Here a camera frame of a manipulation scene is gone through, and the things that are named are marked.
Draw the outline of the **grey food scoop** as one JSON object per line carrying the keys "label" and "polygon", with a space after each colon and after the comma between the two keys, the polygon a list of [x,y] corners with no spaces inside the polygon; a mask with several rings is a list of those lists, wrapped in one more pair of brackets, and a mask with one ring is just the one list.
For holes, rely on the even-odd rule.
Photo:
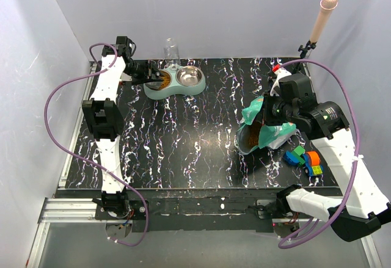
{"label": "grey food scoop", "polygon": [[171,83],[170,74],[165,71],[161,71],[158,74],[152,74],[150,78],[143,78],[143,79],[134,78],[131,81],[132,85],[145,84],[147,88],[150,88],[152,90],[162,90],[168,87],[170,83]]}

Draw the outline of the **teal dog food bag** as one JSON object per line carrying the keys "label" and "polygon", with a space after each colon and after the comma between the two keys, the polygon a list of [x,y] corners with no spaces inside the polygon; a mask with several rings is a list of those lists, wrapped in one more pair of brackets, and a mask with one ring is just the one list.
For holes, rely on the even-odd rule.
{"label": "teal dog food bag", "polygon": [[[239,130],[236,132],[235,145],[242,155],[248,155],[258,148],[269,148],[276,150],[281,147],[291,136],[299,132],[296,126],[292,123],[284,123],[280,126],[266,126],[262,120],[262,105],[263,97],[259,96],[251,101],[248,107],[241,111],[242,119],[240,121]],[[249,148],[245,146],[244,143],[244,128],[247,125],[253,124],[254,122],[261,123],[258,146]]]}

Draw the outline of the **teal double pet bowl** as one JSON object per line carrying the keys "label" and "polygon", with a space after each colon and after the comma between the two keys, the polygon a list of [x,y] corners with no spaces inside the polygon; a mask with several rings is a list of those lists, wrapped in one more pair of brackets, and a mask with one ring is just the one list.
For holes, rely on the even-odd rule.
{"label": "teal double pet bowl", "polygon": [[169,76],[169,83],[162,89],[152,89],[144,84],[144,92],[151,100],[163,100],[172,95],[198,95],[205,90],[206,78],[201,69],[195,66],[178,66],[177,70],[167,67],[161,74]]}

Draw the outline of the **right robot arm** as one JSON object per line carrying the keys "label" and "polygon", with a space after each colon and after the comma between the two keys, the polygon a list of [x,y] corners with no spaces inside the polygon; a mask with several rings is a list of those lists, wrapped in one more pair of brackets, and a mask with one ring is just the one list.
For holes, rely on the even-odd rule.
{"label": "right robot arm", "polygon": [[326,161],[346,203],[293,185],[277,194],[276,209],[282,217],[296,212],[327,221],[346,242],[368,236],[390,222],[390,200],[380,191],[364,161],[355,151],[349,123],[340,106],[318,103],[310,78],[278,69],[270,91],[263,94],[263,123],[280,126],[290,122],[306,134]]}

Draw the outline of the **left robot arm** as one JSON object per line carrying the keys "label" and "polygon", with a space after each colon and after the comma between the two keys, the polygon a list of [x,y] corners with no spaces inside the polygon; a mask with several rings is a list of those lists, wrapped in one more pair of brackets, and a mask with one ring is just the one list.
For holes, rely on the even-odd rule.
{"label": "left robot arm", "polygon": [[127,36],[118,36],[113,46],[104,45],[97,84],[90,98],[82,102],[84,118],[104,168],[101,198],[96,203],[116,219],[131,214],[126,186],[121,182],[119,142],[125,122],[116,104],[118,87],[123,75],[132,85],[151,83],[160,87],[163,82],[161,73],[149,61],[133,60],[135,50],[135,42]]}

